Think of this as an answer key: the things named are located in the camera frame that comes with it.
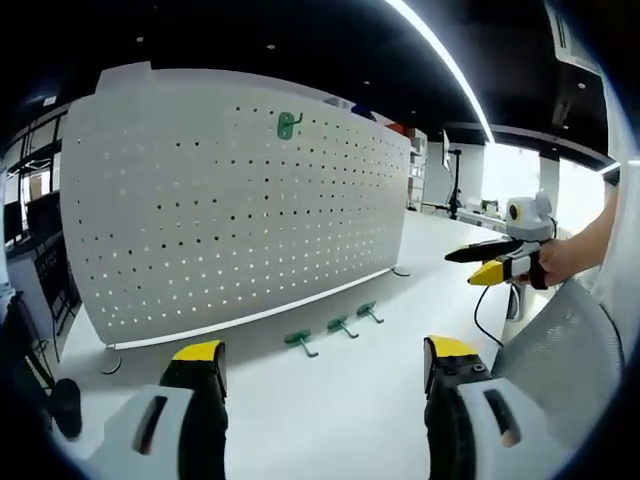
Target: window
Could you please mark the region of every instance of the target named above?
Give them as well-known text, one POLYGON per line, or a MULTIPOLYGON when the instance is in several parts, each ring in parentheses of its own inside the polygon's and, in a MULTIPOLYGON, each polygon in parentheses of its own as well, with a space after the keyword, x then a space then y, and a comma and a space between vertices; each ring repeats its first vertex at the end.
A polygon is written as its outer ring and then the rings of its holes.
POLYGON ((60 190, 60 153, 53 157, 53 191, 57 190, 60 190))
POLYGON ((18 201, 18 174, 7 175, 4 185, 4 204, 18 201))
POLYGON ((591 223, 603 208, 602 176, 582 165, 561 158, 558 226, 576 234, 591 223))
POLYGON ((540 155, 534 150, 488 144, 484 149, 482 199, 497 200, 504 215, 513 197, 533 197, 540 190, 540 155))

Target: pegboard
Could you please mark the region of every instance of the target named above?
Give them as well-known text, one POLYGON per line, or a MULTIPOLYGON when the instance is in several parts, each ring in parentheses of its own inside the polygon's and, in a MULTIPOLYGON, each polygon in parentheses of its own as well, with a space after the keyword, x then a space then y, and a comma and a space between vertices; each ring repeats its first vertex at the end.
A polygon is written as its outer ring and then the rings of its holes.
POLYGON ((227 322, 393 266, 410 144, 320 102, 155 84, 71 108, 61 206, 105 344, 227 322), (303 120, 277 135, 281 112, 303 120))

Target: led light strip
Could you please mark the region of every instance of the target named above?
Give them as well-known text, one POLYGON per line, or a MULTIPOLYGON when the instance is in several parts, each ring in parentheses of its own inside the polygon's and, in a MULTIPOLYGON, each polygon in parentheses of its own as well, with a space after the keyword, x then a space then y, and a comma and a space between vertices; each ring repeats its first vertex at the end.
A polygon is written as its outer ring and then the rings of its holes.
POLYGON ((436 53, 440 56, 445 65, 449 68, 455 79, 460 84, 462 91, 467 96, 469 103, 471 103, 471 107, 476 112, 476 116, 482 125, 482 129, 484 130, 484 134, 487 137, 487 142, 495 143, 495 139, 493 138, 493 133, 491 133, 491 128, 489 127, 489 122, 487 121, 487 117, 480 106, 480 102, 476 98, 475 93, 471 89, 471 85, 467 82, 467 79, 464 77, 462 70, 458 67, 458 64, 453 59, 451 54, 447 51, 442 42, 436 37, 435 33, 431 31, 431 29, 422 21, 422 19, 414 12, 411 7, 409 7, 402 0, 385 0, 389 5, 391 5, 400 15, 402 15, 413 27, 422 35, 429 45, 436 51, 436 53))

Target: hand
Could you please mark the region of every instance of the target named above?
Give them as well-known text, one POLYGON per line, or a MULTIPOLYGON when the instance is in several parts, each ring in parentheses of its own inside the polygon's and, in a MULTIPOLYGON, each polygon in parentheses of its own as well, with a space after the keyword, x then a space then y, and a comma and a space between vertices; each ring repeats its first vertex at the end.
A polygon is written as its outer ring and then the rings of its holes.
MULTIPOLYGON (((576 264, 575 249, 572 248, 570 240, 552 240, 540 247, 540 265, 547 272, 545 283, 548 287, 564 282, 578 273, 576 264)), ((520 275, 516 282, 530 283, 529 275, 520 275)))

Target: green pegboard hook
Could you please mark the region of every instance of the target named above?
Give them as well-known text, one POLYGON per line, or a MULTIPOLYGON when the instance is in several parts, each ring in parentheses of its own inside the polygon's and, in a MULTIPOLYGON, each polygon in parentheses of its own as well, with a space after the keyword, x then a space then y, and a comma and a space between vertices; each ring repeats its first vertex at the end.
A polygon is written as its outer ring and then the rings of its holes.
POLYGON ((284 337, 284 343, 287 345, 301 345, 304 351, 307 352, 307 357, 314 358, 319 354, 318 352, 310 352, 309 347, 305 340, 311 336, 311 330, 300 330, 299 332, 291 333, 284 337))
POLYGON ((349 338, 358 338, 360 334, 351 333, 347 329, 347 326, 345 325, 346 321, 347 321, 346 315, 342 315, 341 317, 334 318, 327 324, 327 330, 329 331, 329 333, 334 333, 334 332, 337 332, 338 330, 344 330, 347 333, 347 335, 349 335, 349 338))
POLYGON ((356 312, 356 315, 358 315, 359 317, 369 316, 373 318, 376 321, 376 323, 383 323, 384 320, 376 317, 375 314, 373 313, 373 307, 375 306, 376 306, 376 302, 369 302, 369 303, 365 303, 364 305, 360 305, 360 307, 358 308, 358 311, 356 312))
POLYGON ((300 118, 296 120, 291 112, 282 112, 278 116, 278 138, 281 140, 291 140, 293 137, 293 127, 298 123, 302 123, 302 113, 300 118))

